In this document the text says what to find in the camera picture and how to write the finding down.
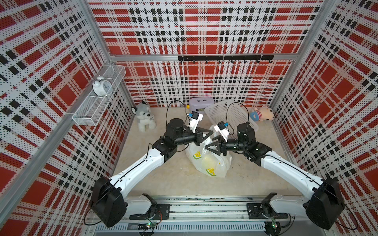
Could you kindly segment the white plastic bag lemon print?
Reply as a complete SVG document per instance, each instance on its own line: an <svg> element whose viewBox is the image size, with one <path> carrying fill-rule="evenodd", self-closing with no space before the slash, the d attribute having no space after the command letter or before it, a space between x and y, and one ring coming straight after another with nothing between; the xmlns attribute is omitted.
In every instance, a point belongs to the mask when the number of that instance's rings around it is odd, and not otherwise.
<svg viewBox="0 0 378 236"><path fill-rule="evenodd" d="M210 130L214 132L212 136L207 138L200 146L189 144L185 150L186 156L195 168L201 173L217 178L225 178L232 162L232 156L228 152L227 155L216 155L205 149L205 145L212 143L211 138L215 138L220 133L216 132L214 125L210 126Z"/></svg>

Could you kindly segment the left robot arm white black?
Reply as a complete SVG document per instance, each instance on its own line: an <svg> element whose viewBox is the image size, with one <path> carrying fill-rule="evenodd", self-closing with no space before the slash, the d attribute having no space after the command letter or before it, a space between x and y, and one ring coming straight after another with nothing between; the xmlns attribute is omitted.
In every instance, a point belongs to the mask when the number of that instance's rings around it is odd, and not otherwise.
<svg viewBox="0 0 378 236"><path fill-rule="evenodd" d="M126 214L149 214L155 205L149 195L129 198L130 191L150 172L167 162L176 152L179 145L194 143L199 146L213 131L201 127L191 130L183 120L172 119L166 125L166 132L153 144L149 144L147 153L110 178L100 177L94 184L90 200L90 209L106 227L116 225Z"/></svg>

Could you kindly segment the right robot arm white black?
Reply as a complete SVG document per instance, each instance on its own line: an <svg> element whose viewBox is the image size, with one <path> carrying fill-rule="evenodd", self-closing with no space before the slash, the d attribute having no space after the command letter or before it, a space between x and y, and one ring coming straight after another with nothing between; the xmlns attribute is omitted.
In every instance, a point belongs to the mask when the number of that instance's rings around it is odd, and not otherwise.
<svg viewBox="0 0 378 236"><path fill-rule="evenodd" d="M237 138L229 139L223 122L215 126L220 133L205 149L216 155L239 151L246 159L275 173L298 191L301 197L270 193L261 203L267 217L281 213L307 217L320 228L329 230L345 209L339 184L332 178L322 179L310 174L280 157L267 145L256 140L255 131L249 123L237 127Z"/></svg>

